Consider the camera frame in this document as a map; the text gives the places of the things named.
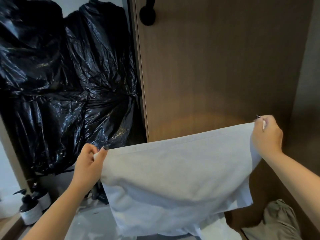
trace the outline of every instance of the wooden wardrobe door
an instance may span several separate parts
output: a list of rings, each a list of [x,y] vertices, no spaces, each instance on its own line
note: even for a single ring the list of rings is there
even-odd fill
[[[292,111],[313,0],[155,0],[136,8],[148,141]]]

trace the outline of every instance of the gray fabric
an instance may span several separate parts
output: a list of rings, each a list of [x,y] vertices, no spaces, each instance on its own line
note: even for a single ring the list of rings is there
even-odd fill
[[[185,234],[213,214],[250,205],[249,175],[261,159],[253,128],[109,150],[101,182],[122,234]]]
[[[301,240],[294,210],[283,200],[267,205],[258,226],[242,230],[249,240]]]

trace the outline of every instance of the door handle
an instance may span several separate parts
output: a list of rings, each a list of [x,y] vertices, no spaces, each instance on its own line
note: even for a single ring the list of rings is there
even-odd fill
[[[150,26],[155,23],[156,12],[153,9],[156,0],[146,0],[146,5],[140,9],[139,17],[140,21],[146,25]]]

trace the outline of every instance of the hand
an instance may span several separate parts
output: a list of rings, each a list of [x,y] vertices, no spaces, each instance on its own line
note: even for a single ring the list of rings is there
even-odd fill
[[[264,130],[262,129],[263,121],[266,121]],[[266,159],[282,153],[282,137],[283,132],[272,115],[264,115],[255,120],[252,142],[262,158]]]
[[[98,153],[98,155],[94,160],[94,154],[96,153]],[[75,188],[85,196],[101,178],[102,165],[107,153],[108,150],[104,149],[104,147],[99,151],[94,145],[85,144],[75,162],[70,187]]]

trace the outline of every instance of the bottle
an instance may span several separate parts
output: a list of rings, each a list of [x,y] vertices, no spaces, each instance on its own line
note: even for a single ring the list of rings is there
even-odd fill
[[[15,192],[14,195],[18,193],[23,195],[21,199],[22,206],[20,206],[19,211],[24,224],[26,226],[35,224],[42,216],[42,210],[39,202],[27,194],[26,189],[19,190]]]
[[[31,191],[33,191],[31,197],[39,201],[42,212],[45,213],[51,205],[49,192],[42,188],[38,183],[33,184]]]

